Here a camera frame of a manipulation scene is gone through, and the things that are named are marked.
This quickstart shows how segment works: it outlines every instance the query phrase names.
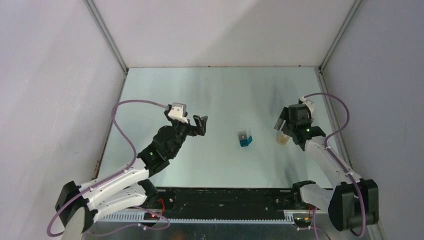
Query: white table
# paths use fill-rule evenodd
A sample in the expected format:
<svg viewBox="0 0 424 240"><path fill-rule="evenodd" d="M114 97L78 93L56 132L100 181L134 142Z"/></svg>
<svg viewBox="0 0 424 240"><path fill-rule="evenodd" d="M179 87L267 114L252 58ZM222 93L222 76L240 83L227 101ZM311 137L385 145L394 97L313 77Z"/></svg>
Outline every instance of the white table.
<svg viewBox="0 0 424 240"><path fill-rule="evenodd" d="M131 68L121 101L151 100L187 104L188 117L208 115L206 135L188 136L170 166L151 178L157 187L288 188L313 180L331 185L312 156L290 141L281 146L273 129L284 106L302 95L320 92L313 67ZM314 125L328 135L330 121L323 98L316 104ZM141 152L164 125L163 109L143 103L119 107L116 120ZM250 129L253 142L240 147L237 133ZM132 151L112 127L99 177L132 159Z"/></svg>

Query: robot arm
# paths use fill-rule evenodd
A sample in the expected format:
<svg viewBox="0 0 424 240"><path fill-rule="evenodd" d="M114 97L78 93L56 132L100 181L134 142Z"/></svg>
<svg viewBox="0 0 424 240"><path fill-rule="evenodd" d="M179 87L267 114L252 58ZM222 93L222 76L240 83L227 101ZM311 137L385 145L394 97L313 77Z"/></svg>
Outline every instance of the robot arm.
<svg viewBox="0 0 424 240"><path fill-rule="evenodd" d="M315 158L332 187L324 189L311 180L294 183L291 191L295 204L311 204L327 212L333 226L339 231L360 227L361 209L358 193L351 178L348 177L351 175L363 197L366 225L376 224L379 221L377 184L372 179L362 179L343 161L337 151L330 145L325 147L326 134L319 126L311 126L314 109L314 103L302 97L298 104L283 108L274 127L278 131L281 129L303 151ZM330 155L329 150L332 150L340 163Z"/></svg>
<svg viewBox="0 0 424 240"><path fill-rule="evenodd" d="M166 125L158 130L151 144L138 153L129 169L127 164L104 178L94 179L79 186L71 181L63 186L56 203L56 211L83 190L89 189L59 215L64 226L80 207L85 209L85 232L93 223L108 214L132 206L151 206L156 202L157 190L148 178L170 164L169 161L176 157L187 136L204 136L208 120L207 116L194 115L196 126L191 125L187 119L186 105L181 103L169 105L164 113L171 126ZM119 172L123 173L95 188L92 187Z"/></svg>

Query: wall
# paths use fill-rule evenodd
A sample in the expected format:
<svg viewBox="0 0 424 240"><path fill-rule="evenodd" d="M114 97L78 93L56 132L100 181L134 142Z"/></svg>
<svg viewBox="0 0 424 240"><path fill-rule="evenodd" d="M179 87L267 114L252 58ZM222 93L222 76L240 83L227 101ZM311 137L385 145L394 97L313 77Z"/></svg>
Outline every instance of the wall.
<svg viewBox="0 0 424 240"><path fill-rule="evenodd" d="M91 179L123 73L81 0L1 1L0 23L0 235L47 239L62 186Z"/></svg>
<svg viewBox="0 0 424 240"><path fill-rule="evenodd" d="M364 1L324 70L350 108L349 154L377 182L380 217L394 240L422 239L423 9L422 0Z"/></svg>
<svg viewBox="0 0 424 240"><path fill-rule="evenodd" d="M128 67L317 66L354 0L97 0Z"/></svg>

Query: white wall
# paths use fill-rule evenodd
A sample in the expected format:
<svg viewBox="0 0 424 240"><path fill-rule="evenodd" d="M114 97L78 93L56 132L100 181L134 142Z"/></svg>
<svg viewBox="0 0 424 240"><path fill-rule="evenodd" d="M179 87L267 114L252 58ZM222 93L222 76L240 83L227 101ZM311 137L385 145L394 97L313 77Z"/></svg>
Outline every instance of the white wall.
<svg viewBox="0 0 424 240"><path fill-rule="evenodd" d="M324 70L350 108L349 154L379 186L390 240L423 239L423 10L422 0L364 1Z"/></svg>
<svg viewBox="0 0 424 240"><path fill-rule="evenodd" d="M123 73L82 0L3 0L0 23L0 238L47 239L62 186L91 179Z"/></svg>
<svg viewBox="0 0 424 240"><path fill-rule="evenodd" d="M97 0L129 67L319 65L354 0Z"/></svg>

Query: gray wall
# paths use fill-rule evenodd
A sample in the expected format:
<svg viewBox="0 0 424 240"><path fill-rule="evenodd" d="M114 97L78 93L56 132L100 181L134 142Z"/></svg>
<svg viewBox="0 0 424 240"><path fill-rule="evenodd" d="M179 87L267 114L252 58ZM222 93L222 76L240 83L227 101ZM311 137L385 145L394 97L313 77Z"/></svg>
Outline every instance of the gray wall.
<svg viewBox="0 0 424 240"><path fill-rule="evenodd" d="M388 239L423 235L423 69L424 1L366 0L324 70L351 111L349 154L379 185Z"/></svg>
<svg viewBox="0 0 424 240"><path fill-rule="evenodd" d="M62 186L93 175L123 73L82 0L3 0L0 23L0 239L47 239Z"/></svg>

